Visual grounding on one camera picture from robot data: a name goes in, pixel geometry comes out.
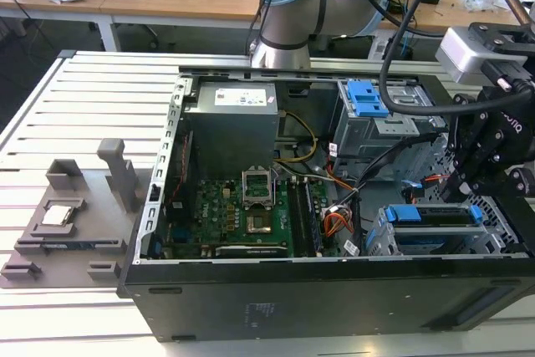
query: yellow power cable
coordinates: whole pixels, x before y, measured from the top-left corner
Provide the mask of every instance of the yellow power cable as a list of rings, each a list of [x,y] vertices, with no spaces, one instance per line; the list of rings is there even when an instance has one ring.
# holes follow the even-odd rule
[[[312,157],[312,155],[314,155],[314,152],[316,152],[318,139],[316,138],[316,135],[314,134],[312,129],[304,122],[303,119],[301,119],[299,116],[297,116],[296,114],[294,114],[292,112],[287,112],[286,110],[283,110],[283,112],[286,113],[286,115],[292,116],[295,120],[297,120],[299,123],[301,123],[305,129],[307,129],[308,133],[310,133],[310,136],[312,137],[313,144],[312,144],[312,149],[305,156],[299,156],[297,158],[279,158],[279,159],[274,159],[274,160],[276,162],[287,162],[287,163],[305,161],[308,158]]]

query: motherboard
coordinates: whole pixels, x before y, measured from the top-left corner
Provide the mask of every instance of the motherboard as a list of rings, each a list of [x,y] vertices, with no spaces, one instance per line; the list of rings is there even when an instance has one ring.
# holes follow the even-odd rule
[[[258,176],[247,180],[203,180],[196,190],[190,222],[171,222],[165,251],[169,258],[313,256],[323,248],[320,214],[327,206],[321,181],[292,179],[271,183],[273,205],[244,205],[247,196],[266,196]]]

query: orange wire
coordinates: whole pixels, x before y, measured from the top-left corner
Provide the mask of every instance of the orange wire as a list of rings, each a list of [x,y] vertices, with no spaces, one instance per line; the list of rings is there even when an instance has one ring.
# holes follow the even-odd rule
[[[331,170],[331,167],[327,165],[327,176],[329,176],[331,179],[333,179],[335,182],[337,182],[340,186],[343,188],[346,188],[350,191],[353,190],[353,187],[347,184],[345,181],[342,181],[342,179],[339,179],[333,174],[333,171]]]
[[[433,176],[426,177],[424,179],[424,181],[434,181],[434,180],[439,180],[439,179],[446,179],[449,176],[450,175],[433,175]]]
[[[332,228],[329,229],[329,224],[330,224],[330,221],[333,217],[337,217],[339,220],[333,225]],[[336,233],[340,227],[342,226],[342,223],[344,224],[344,226],[347,227],[347,229],[353,233],[354,232],[354,229],[351,225],[348,224],[348,221],[346,221],[346,219],[340,215],[339,213],[337,212],[331,212],[329,213],[326,217],[325,217],[325,220],[324,220],[324,229],[325,229],[325,234],[327,235],[327,237],[331,237],[334,233]]]

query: floor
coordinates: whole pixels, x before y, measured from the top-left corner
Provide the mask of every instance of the floor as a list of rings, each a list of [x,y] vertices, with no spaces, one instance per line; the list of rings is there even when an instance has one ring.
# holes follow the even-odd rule
[[[61,49],[101,50],[98,31],[91,31],[87,23],[61,21],[24,22],[27,35],[18,38],[9,34],[0,40],[0,131],[10,121],[28,94],[43,77]],[[54,49],[38,34],[37,24]],[[245,30],[228,29],[221,35],[217,28],[154,26],[160,48],[156,52],[184,54],[242,54]],[[125,52],[150,52],[150,36],[139,26],[121,25],[119,36]],[[326,51],[319,51],[314,41],[310,53],[314,57],[365,59],[370,38],[340,40]],[[434,60],[438,41],[411,40],[414,60]]]

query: white label sticker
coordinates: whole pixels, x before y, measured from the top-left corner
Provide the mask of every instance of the white label sticker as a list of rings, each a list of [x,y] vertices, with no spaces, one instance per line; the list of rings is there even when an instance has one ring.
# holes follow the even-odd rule
[[[216,106],[266,106],[265,89],[220,88],[216,91]]]
[[[45,248],[68,248],[67,244],[44,244]]]
[[[333,158],[338,156],[338,146],[332,142],[329,142],[329,155]]]
[[[355,255],[359,255],[359,248],[357,246],[355,246],[350,240],[346,240],[345,241],[344,248],[353,257]]]

